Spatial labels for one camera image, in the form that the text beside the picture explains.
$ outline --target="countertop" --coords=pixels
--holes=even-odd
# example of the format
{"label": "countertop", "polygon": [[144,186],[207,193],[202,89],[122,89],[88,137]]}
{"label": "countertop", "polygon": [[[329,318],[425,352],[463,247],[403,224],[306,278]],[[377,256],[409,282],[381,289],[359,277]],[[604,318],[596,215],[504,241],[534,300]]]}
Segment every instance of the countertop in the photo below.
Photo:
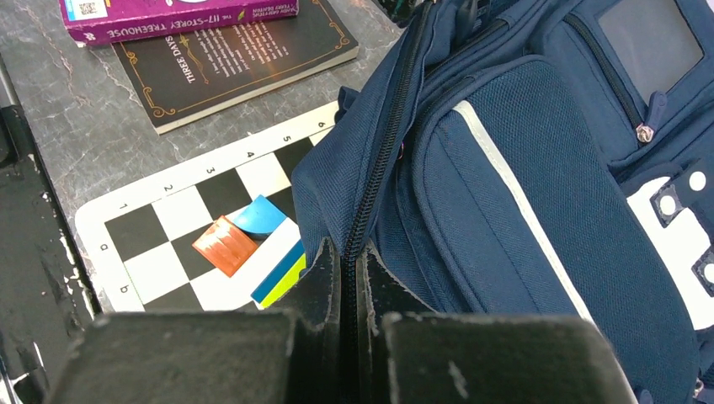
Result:
{"label": "countertop", "polygon": [[78,48],[56,0],[0,2],[0,54],[80,255],[73,218],[89,200],[361,88],[401,30],[371,0],[331,4],[360,42],[355,61],[160,137],[114,50]]}

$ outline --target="backpack zipper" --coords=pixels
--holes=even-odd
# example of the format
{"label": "backpack zipper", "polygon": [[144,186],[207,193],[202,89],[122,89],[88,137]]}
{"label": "backpack zipper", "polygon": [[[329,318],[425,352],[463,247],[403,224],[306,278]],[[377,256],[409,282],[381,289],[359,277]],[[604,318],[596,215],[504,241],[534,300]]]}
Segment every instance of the backpack zipper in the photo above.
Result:
{"label": "backpack zipper", "polygon": [[[688,125],[692,125],[693,121],[696,122],[697,120],[701,119],[701,116],[709,111],[714,111],[714,101],[710,101],[696,108],[690,114],[689,120],[683,120],[679,122],[677,126],[674,127],[674,129],[672,129],[669,133],[675,135],[676,137],[676,135],[681,133]],[[657,153],[662,150],[663,147],[667,146],[667,144],[667,141],[660,141],[658,144],[654,145],[650,150],[648,150],[647,153],[640,156],[633,164],[618,171],[615,175],[615,180],[617,181],[617,183],[624,183],[632,176],[632,173],[639,170],[643,164],[647,163],[647,160],[645,159],[646,156],[656,156]]]}
{"label": "backpack zipper", "polygon": [[385,176],[386,166],[392,149],[397,141],[397,132],[403,119],[403,111],[407,102],[410,77],[416,67],[419,44],[429,19],[429,10],[437,0],[425,1],[417,31],[410,42],[406,66],[397,79],[397,87],[394,93],[392,107],[387,116],[384,140],[380,144],[379,151],[372,167],[365,192],[362,194],[360,204],[352,221],[347,242],[345,244],[342,258],[343,283],[342,283],[342,308],[340,324],[340,382],[343,385],[341,396],[343,399],[355,399],[359,397],[359,350],[358,350],[358,324],[357,324],[357,276],[356,263],[360,255],[362,241],[365,237],[367,223],[370,220],[372,210],[376,201],[377,193]]}
{"label": "backpack zipper", "polygon": [[625,111],[627,120],[630,121],[632,129],[635,131],[637,140],[641,146],[650,143],[654,134],[657,132],[659,125],[664,114],[664,110],[667,107],[667,94],[656,91],[650,97],[649,108],[647,111],[647,118],[642,119],[635,102],[632,100],[630,93],[625,87],[625,83],[617,74],[617,71],[612,66],[610,59],[607,58],[605,51],[602,46],[595,39],[592,32],[578,16],[573,13],[566,15],[563,18],[563,22],[568,24],[571,28],[575,30],[578,35],[583,39],[585,45],[590,49],[595,57],[595,61],[600,67],[600,70],[605,75],[605,80],[612,88],[612,92],[615,93],[617,101],[620,103],[622,110]]}

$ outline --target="chessboard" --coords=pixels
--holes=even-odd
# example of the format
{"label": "chessboard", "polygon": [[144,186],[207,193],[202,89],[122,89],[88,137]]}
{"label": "chessboard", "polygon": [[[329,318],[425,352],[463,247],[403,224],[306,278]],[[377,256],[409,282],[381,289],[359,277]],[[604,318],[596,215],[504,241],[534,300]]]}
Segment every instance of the chessboard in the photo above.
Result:
{"label": "chessboard", "polygon": [[[332,129],[337,108],[324,105],[82,206],[77,236],[103,310],[222,311],[251,303],[262,308],[252,293],[264,289],[279,258],[294,253],[300,241],[290,176]],[[261,195],[287,219],[228,277],[192,243],[221,216],[235,218]],[[304,268],[304,255],[298,262]],[[295,269],[273,279],[283,292],[297,281]],[[279,297],[271,294],[272,300]]]}

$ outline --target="purple book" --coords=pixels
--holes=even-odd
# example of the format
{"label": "purple book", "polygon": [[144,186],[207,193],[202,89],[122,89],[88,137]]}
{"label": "purple book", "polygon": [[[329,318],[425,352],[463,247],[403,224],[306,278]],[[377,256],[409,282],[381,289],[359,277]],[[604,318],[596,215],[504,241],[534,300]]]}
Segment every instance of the purple book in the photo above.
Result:
{"label": "purple book", "polygon": [[290,17],[298,0],[60,0],[60,8],[85,46]]}

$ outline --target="black book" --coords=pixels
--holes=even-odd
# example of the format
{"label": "black book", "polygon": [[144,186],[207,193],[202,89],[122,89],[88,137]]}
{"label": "black book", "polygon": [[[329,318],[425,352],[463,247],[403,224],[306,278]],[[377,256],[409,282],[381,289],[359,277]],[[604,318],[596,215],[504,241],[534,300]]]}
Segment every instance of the black book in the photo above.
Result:
{"label": "black book", "polygon": [[352,60],[358,43],[328,0],[295,17],[114,44],[161,135]]}

